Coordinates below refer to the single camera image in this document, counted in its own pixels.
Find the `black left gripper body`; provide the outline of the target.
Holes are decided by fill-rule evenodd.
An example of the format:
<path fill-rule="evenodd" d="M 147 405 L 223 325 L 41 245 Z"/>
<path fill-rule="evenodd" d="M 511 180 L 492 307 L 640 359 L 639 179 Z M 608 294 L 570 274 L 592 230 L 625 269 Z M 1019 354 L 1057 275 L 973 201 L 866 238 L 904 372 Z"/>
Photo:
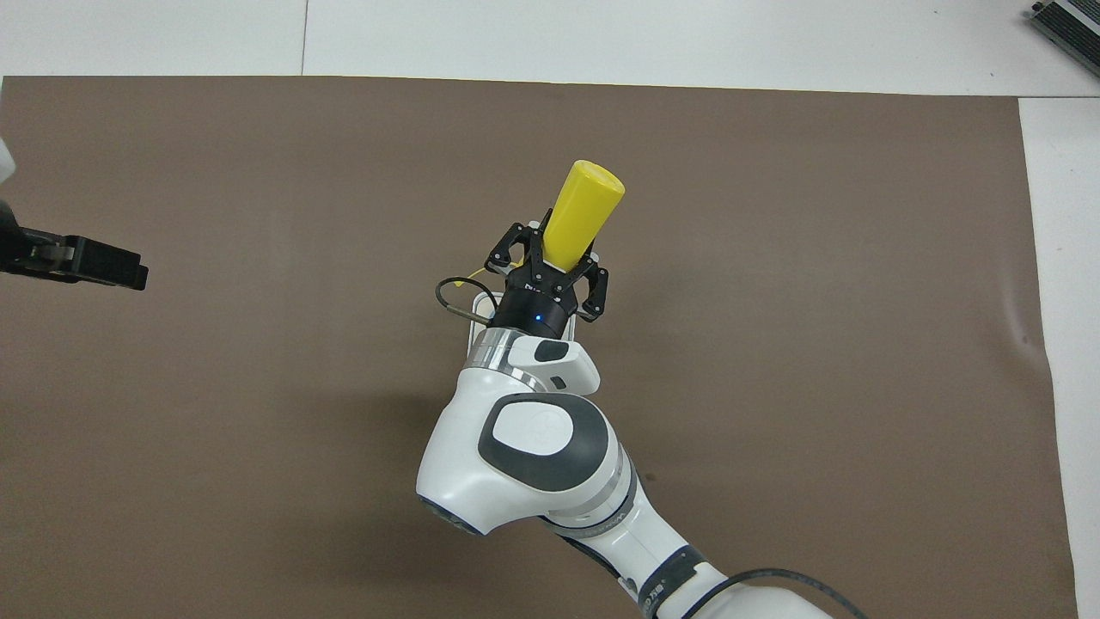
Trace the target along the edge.
<path fill-rule="evenodd" d="M 24 259 L 32 257 L 32 242 L 16 223 L 15 214 L 3 201 L 1 207 L 1 270 L 11 272 L 22 267 Z"/>

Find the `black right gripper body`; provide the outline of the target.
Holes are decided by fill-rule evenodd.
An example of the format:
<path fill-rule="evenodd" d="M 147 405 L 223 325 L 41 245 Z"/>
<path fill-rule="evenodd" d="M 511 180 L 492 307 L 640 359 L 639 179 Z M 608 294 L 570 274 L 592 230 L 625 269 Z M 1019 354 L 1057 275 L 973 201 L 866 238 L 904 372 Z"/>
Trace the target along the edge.
<path fill-rule="evenodd" d="M 595 321 L 595 262 L 585 257 L 561 272 L 541 261 L 505 270 L 508 261 L 490 258 L 490 270 L 505 278 L 505 291 L 490 318 L 491 328 L 508 328 L 547 340 L 562 340 L 571 317 Z"/>

